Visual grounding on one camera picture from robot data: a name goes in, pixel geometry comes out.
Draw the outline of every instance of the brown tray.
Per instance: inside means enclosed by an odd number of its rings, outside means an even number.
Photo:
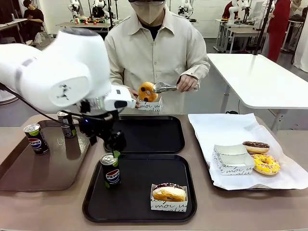
[[[50,151],[36,155],[25,136],[0,165],[0,191],[54,191],[68,189],[75,182],[90,145],[76,128],[74,138],[64,139],[60,125],[38,122]]]

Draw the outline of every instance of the pastry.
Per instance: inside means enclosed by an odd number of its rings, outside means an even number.
[[[266,154],[253,154],[255,161],[255,171],[264,175],[275,175],[280,170],[279,163],[270,155]]]
[[[245,141],[243,143],[249,153],[267,153],[270,146],[267,143]]]
[[[155,102],[158,94],[153,92],[153,83],[144,82],[139,87],[139,99],[146,102]]]
[[[185,201],[186,192],[177,184],[164,183],[157,185],[152,192],[153,198],[160,201]]]

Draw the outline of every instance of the paper donut box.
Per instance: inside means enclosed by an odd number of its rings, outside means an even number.
[[[160,112],[163,108],[162,97],[159,97],[159,99],[156,102],[146,102],[140,99],[139,101],[140,101],[140,108],[138,109],[142,111]]]
[[[156,187],[155,184],[152,184],[151,187],[151,210],[162,210],[162,211],[172,211],[172,212],[186,212],[187,204],[188,204],[188,196],[187,196],[187,187],[183,186],[183,190],[186,192],[186,198],[183,202],[172,202],[172,201],[160,201],[155,200],[153,198],[152,192]]]
[[[214,145],[213,158],[222,175],[248,175],[255,166],[255,161],[242,144]]]

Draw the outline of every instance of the pepsi logo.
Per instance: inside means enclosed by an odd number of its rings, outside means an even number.
[[[110,182],[116,182],[120,177],[120,170],[116,169],[106,174],[107,180]]]
[[[42,141],[40,141],[39,139],[29,138],[28,140],[29,140],[32,148],[34,148],[34,149],[38,149],[42,145]]]

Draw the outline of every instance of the white paper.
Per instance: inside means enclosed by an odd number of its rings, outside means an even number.
[[[264,126],[257,123],[254,114],[191,114],[188,115],[203,156],[209,165],[214,185],[226,190],[249,188],[305,189],[308,188],[308,173],[294,160],[287,157],[278,142]],[[237,145],[244,141],[268,143],[268,155],[280,164],[281,170],[274,176],[262,175],[253,171],[251,175],[221,175],[214,162],[214,144]]]
[[[255,167],[255,161],[242,145],[214,145],[213,159],[222,175],[247,175]]]
[[[139,102],[140,102],[140,108],[138,109],[142,111],[160,112],[163,108],[163,100],[161,97],[157,102],[146,102],[143,100],[139,100]]]
[[[185,201],[181,202],[173,202],[173,201],[160,201],[155,200],[152,196],[152,191],[156,187],[155,184],[152,184],[151,187],[151,210],[163,210],[163,211],[172,211],[172,212],[186,212],[187,204],[188,204],[188,196],[187,196],[187,187],[183,186],[183,190],[186,192]]]

